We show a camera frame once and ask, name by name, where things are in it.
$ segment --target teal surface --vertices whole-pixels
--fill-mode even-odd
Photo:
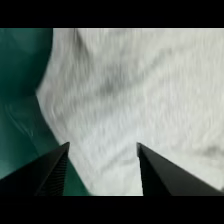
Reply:
[[[35,90],[50,56],[52,29],[0,29],[0,178],[59,145]],[[89,195],[69,161],[64,195]]]

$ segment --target white sheet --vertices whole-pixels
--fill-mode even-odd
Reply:
[[[42,113],[96,195],[141,195],[136,142],[224,185],[224,30],[54,29]]]

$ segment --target white towel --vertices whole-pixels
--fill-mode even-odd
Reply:
[[[96,195],[142,195],[136,142],[224,185],[224,30],[54,29],[42,113]]]

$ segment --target green plastic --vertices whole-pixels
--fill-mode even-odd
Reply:
[[[35,95],[53,29],[0,29],[0,178],[59,146]],[[64,195],[89,195],[69,161]]]

